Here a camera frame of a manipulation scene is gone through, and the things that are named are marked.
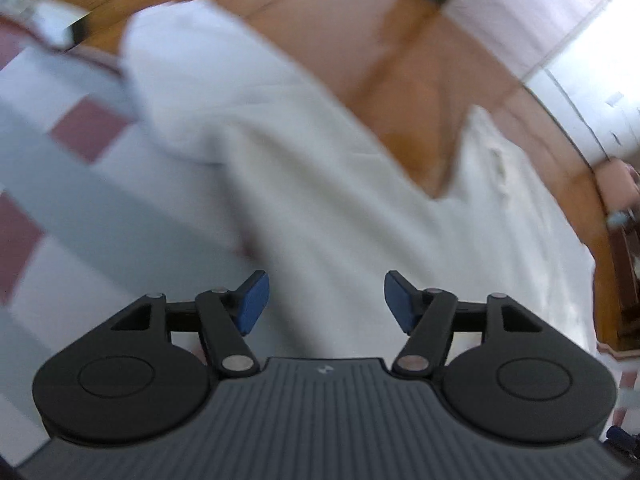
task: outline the white cloth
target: white cloth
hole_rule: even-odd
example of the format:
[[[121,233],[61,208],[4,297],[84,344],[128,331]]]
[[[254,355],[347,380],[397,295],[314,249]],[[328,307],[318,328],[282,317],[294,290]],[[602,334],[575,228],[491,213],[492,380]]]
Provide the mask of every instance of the white cloth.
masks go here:
[[[593,258],[482,108],[447,195],[431,200],[329,92],[210,2],[140,12],[123,54],[161,142],[226,163],[272,298],[310,356],[395,357],[406,336],[383,297],[391,269],[465,301],[507,293],[596,353]]]

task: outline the white wall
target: white wall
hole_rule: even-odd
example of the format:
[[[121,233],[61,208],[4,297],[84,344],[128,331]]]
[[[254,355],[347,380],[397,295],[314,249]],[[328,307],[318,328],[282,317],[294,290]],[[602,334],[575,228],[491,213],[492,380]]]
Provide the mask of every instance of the white wall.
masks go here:
[[[545,78],[556,86],[541,84]],[[527,86],[558,119],[590,164],[596,142],[609,156],[627,158],[640,150],[640,0],[611,0],[602,13]],[[567,108],[565,93],[584,119],[579,137],[571,121],[554,110]]]

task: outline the red tile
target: red tile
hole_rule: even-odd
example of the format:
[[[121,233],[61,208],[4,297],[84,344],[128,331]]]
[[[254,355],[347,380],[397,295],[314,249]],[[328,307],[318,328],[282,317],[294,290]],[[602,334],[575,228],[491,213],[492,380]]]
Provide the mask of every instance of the red tile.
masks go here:
[[[0,28],[0,70],[21,53],[24,37],[11,30]]]
[[[625,421],[626,408],[618,408],[613,412],[613,425],[621,427]]]
[[[43,234],[7,193],[0,194],[0,304],[6,305],[11,300]]]
[[[120,135],[126,118],[85,97],[52,129],[51,137],[87,162],[95,162]]]

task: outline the gray gripper base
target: gray gripper base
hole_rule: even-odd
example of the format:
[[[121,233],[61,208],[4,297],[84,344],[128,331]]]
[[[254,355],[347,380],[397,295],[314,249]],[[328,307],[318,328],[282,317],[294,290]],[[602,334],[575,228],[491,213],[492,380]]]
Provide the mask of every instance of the gray gripper base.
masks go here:
[[[201,412],[161,438],[92,449],[52,439],[27,480],[615,480],[630,469],[595,440],[526,449],[452,418],[433,389],[377,359],[272,358],[220,384]]]

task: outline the wooden floor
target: wooden floor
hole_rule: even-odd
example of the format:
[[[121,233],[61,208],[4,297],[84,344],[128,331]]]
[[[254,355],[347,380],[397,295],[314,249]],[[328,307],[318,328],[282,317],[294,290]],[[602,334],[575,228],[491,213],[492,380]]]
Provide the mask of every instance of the wooden floor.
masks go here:
[[[66,0],[92,10],[88,44],[117,52],[127,18],[168,0]],[[597,260],[596,328],[617,345],[618,295],[590,170],[552,119],[480,44],[425,0],[215,0],[322,80],[425,192],[446,188],[471,104],[529,154]]]
[[[444,12],[522,79],[602,0],[448,0]]]

